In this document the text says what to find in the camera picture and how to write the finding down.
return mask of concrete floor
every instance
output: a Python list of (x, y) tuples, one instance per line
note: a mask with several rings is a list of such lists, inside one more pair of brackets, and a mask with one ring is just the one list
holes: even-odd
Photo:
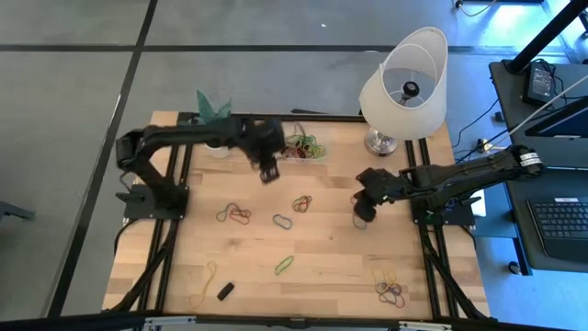
[[(415, 29), (435, 26), (447, 34), (451, 46), (470, 46), (462, 49), (467, 53), (449, 57), (447, 123), (456, 142), (459, 129), (496, 99), (488, 63), (512, 57), (501, 52), (531, 40), (549, 19), (546, 8), (557, 11), (565, 4), (561, 1), (550, 0), (548, 6), (499, 5), (484, 15), (465, 17), (451, 9), (450, 1), (160, 0), (147, 44), (393, 45)], [(148, 3), (5, 0), (0, 3), (0, 45), (134, 44)], [(481, 7), (468, 6), (473, 7), (470, 11)], [(577, 23), (562, 40), (551, 43), (552, 50), (561, 52), (549, 61), (567, 61), (563, 41), (579, 57), (588, 53)], [(359, 89), (385, 56), (144, 53), (119, 135), (144, 126), (154, 110), (194, 110), (197, 88), (213, 103), (231, 97), (235, 112), (307, 108), (352, 114), (359, 108)], [(129, 61), (127, 52), (0, 51), (0, 200), (38, 214), (32, 223), (14, 218), (0, 223), (0, 264), (5, 266), (0, 272), (0, 320), (42, 314)], [(483, 119), (462, 134), (456, 150), (501, 130), (490, 118)], [(111, 157), (65, 314), (95, 313), (101, 307), (123, 210), (114, 197), (121, 190), (118, 175)], [(588, 275), (510, 275), (503, 266), (515, 259), (515, 252), (504, 239), (479, 239), (478, 256), (494, 317), (572, 329), (588, 325), (588, 299), (582, 295)]]

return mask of wooden tabletop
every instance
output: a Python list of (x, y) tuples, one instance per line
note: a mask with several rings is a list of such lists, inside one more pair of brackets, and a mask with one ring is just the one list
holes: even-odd
[[(177, 112), (156, 111), (152, 124), (175, 125)], [(292, 123), (285, 122), (286, 134)], [(261, 316), (312, 316), (359, 318), (431, 318), (423, 253), (410, 204), (399, 201), (378, 207), (378, 217), (358, 230), (352, 224), (350, 197), (361, 189), (355, 176), (367, 167), (389, 171), (408, 167), (404, 143), (388, 157), (376, 157), (363, 146), (365, 123), (303, 122), (307, 135), (315, 135), (327, 148), (322, 161), (281, 161), (281, 177), (263, 185), (258, 172), (238, 149), (215, 158), (204, 145), (195, 146), (187, 184), (190, 198), (180, 223), (164, 311), (173, 314), (230, 314)], [(452, 164), (453, 154), (444, 124), (427, 139), (431, 162)], [(415, 144), (417, 164), (418, 143)], [(153, 164), (163, 173), (169, 148), (158, 151)], [(178, 161), (176, 178), (181, 162)], [(292, 210), (292, 201), (311, 195), (306, 213)], [(217, 212), (229, 202), (250, 210), (247, 225), (228, 219), (218, 222)], [(284, 230), (272, 222), (274, 214), (292, 219)], [(104, 307), (119, 302), (141, 275), (153, 233), (154, 221), (133, 224), (120, 238), (107, 287)], [(483, 312), (488, 305), (471, 238), (458, 227), (444, 228), (451, 271), (463, 291)], [(281, 275), (275, 266), (294, 256)], [(209, 279), (207, 263), (218, 266), (204, 302), (196, 307)], [(372, 271), (393, 270), (406, 300), (403, 308), (380, 302)], [(217, 299), (228, 283), (234, 290)], [(151, 291), (154, 305), (156, 285)], [(437, 275), (442, 312), (447, 314), (443, 282)]]

